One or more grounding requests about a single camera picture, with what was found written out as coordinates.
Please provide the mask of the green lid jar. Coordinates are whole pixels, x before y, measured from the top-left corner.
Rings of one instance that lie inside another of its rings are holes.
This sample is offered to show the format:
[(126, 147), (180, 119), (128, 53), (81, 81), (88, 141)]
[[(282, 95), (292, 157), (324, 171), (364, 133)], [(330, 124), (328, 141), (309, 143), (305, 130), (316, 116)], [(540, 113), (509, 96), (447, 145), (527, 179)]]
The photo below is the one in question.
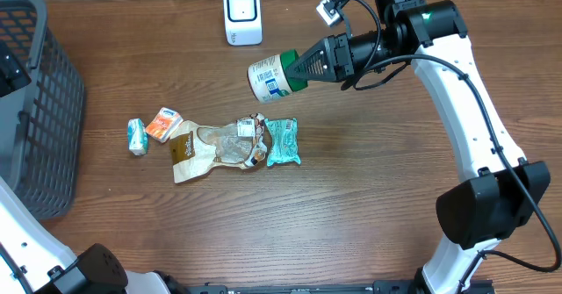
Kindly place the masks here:
[(289, 50), (249, 66), (249, 86), (261, 104), (274, 102), (308, 87), (306, 80), (288, 79), (285, 76), (285, 71), (298, 58), (295, 50)]

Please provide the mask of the orange small carton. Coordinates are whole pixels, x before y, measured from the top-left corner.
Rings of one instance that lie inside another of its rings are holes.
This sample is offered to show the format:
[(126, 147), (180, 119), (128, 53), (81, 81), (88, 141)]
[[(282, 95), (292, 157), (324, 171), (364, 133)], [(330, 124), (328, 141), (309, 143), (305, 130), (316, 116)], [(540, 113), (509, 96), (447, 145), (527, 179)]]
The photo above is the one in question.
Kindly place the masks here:
[(177, 111), (162, 107), (154, 119), (145, 127), (145, 132), (153, 139), (164, 143), (183, 121), (182, 116)]

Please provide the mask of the light green wipes packet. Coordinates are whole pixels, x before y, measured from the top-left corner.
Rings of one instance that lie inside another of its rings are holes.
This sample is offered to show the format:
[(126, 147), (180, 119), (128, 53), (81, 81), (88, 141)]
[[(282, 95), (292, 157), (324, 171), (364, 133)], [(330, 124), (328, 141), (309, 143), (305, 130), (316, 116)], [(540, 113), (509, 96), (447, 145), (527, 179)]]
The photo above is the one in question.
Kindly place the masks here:
[(298, 120), (296, 118), (265, 119), (264, 123), (272, 139), (267, 157), (267, 166), (295, 162), (301, 164), (297, 141)]

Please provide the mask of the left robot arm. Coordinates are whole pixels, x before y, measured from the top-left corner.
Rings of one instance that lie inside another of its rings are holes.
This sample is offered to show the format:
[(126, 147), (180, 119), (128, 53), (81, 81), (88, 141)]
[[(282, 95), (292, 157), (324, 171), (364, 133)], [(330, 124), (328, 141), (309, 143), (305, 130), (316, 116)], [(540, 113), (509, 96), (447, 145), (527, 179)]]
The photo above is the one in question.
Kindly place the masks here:
[(80, 255), (58, 241), (1, 182), (2, 293), (184, 293), (158, 271), (126, 271), (105, 246)]

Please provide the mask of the teal white small carton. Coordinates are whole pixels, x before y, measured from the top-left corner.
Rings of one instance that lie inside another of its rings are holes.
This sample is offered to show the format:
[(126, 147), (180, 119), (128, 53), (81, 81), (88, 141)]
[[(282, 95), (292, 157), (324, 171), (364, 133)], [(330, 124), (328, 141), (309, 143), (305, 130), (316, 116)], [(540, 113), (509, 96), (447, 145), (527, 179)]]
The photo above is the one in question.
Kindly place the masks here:
[(139, 118), (133, 118), (127, 124), (128, 150), (137, 156), (148, 152), (148, 136), (145, 126)]

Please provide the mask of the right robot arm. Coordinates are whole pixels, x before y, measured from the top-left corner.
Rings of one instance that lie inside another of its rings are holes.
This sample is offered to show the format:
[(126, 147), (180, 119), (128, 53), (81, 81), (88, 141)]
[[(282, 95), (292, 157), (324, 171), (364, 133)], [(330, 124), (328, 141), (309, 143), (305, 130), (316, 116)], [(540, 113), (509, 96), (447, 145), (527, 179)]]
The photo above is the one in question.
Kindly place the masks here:
[(337, 82), (358, 89), (361, 78), (411, 68), (443, 122), (459, 183), (436, 200), (443, 237), (410, 281), (377, 281), (377, 293), (490, 293), (472, 282), (498, 244), (531, 217), (551, 180), (547, 166), (529, 162), (494, 109), (476, 62), (466, 24), (449, 0), (375, 0), (376, 30), (321, 39), (286, 69), (298, 81)]

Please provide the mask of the clear brown snack bag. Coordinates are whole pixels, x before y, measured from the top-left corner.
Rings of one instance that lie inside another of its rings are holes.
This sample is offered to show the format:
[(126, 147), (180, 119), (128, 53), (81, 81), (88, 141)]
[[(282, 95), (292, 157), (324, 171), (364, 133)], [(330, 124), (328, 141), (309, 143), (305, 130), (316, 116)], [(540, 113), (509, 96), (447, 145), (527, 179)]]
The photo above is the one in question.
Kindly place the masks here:
[(171, 135), (175, 183), (205, 176), (217, 167), (252, 169), (266, 157), (265, 116), (254, 113), (224, 126), (184, 121)]

